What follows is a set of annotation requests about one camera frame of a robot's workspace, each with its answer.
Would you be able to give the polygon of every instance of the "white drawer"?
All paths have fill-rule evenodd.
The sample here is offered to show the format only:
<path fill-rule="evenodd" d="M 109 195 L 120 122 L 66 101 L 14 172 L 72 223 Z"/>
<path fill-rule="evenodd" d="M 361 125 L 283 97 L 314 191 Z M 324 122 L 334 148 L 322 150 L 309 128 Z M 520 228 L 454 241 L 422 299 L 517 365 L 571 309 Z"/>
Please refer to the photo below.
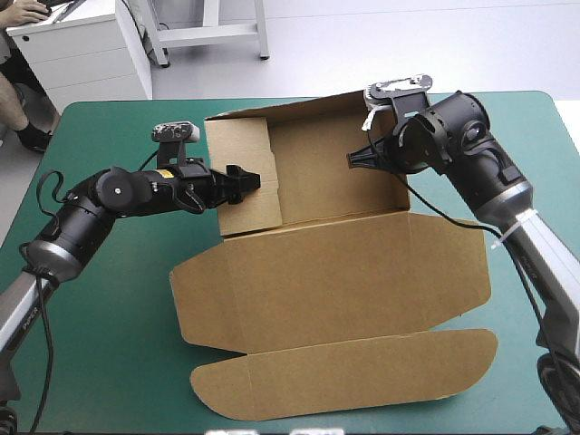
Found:
<path fill-rule="evenodd" d="M 31 63 L 30 67 L 45 89 L 136 73 L 135 65 L 125 48 Z"/>
<path fill-rule="evenodd" d="M 121 29 L 114 20 L 18 35 L 14 37 L 14 41 L 29 63 L 104 52 L 125 46 Z"/>
<path fill-rule="evenodd" d="M 63 113 L 64 108 L 74 102 L 150 99 L 150 95 L 147 94 L 137 74 L 47 89 L 46 93 L 60 113 Z"/>

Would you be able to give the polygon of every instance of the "cable tie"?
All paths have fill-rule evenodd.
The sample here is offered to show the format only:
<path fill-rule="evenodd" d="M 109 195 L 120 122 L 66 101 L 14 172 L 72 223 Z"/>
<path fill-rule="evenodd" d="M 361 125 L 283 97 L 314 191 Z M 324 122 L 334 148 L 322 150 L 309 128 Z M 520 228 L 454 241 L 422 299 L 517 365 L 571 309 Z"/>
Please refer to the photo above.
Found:
<path fill-rule="evenodd" d="M 524 213 L 522 213 L 520 215 L 521 217 L 517 218 L 516 223 L 512 225 L 510 228 L 508 228 L 507 231 L 498 240 L 493 242 L 493 244 L 491 245 L 491 249 L 495 249 L 496 247 L 502 245 L 514 231 L 516 231 L 518 228 L 524 225 L 530 218 L 532 218 L 535 215 L 537 215 L 537 210 L 535 209 L 526 210 Z"/>
<path fill-rule="evenodd" d="M 369 111 L 369 114 L 366 117 L 366 120 L 364 120 L 364 123 L 362 124 L 362 131 L 369 131 L 372 127 L 372 120 L 374 119 L 374 114 L 377 111 L 388 111 L 392 109 L 392 106 L 389 105 L 382 105 L 382 106 L 374 106 L 372 107 L 371 111 Z"/>

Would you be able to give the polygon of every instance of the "open cardboard box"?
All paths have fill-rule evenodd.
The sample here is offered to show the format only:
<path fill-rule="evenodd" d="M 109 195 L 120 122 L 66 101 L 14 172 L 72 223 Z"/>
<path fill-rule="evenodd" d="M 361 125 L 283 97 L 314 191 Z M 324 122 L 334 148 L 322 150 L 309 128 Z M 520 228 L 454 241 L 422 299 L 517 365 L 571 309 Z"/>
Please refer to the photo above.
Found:
<path fill-rule="evenodd" d="M 184 339 L 246 354 L 191 375 L 222 415 L 435 400 L 493 361 L 490 331 L 427 331 L 489 299 L 482 234 L 409 212 L 387 173 L 348 168 L 366 114 L 353 92 L 206 120 L 212 166 L 262 176 L 218 211 L 224 243 L 170 275 Z"/>

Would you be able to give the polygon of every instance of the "floor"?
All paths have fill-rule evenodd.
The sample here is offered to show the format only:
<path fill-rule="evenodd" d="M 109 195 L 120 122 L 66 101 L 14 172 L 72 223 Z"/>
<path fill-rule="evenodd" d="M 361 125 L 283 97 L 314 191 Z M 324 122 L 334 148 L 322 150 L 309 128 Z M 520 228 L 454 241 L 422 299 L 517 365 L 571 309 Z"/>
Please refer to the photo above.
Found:
<path fill-rule="evenodd" d="M 173 49 L 170 68 L 153 67 L 154 97 L 317 96 L 428 73 L 434 92 L 547 92 L 580 144 L 580 1 L 265 0 L 265 6 L 268 61 L 259 60 L 257 43 Z M 160 21 L 174 28 L 196 23 L 201 3 L 157 0 L 157 7 Z M 242 23 L 252 18 L 253 1 L 222 0 L 220 10 L 222 24 Z M 0 242 L 37 164 L 9 133 L 0 147 Z"/>

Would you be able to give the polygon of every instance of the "white cabinet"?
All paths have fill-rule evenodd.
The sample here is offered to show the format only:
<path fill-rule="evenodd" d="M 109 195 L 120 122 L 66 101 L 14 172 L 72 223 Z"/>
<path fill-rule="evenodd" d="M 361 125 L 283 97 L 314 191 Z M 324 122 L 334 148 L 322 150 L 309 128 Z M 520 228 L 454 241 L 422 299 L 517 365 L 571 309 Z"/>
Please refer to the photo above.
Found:
<path fill-rule="evenodd" d="M 150 100 L 150 62 L 120 0 L 86 0 L 60 23 L 7 29 L 59 112 L 73 102 Z"/>

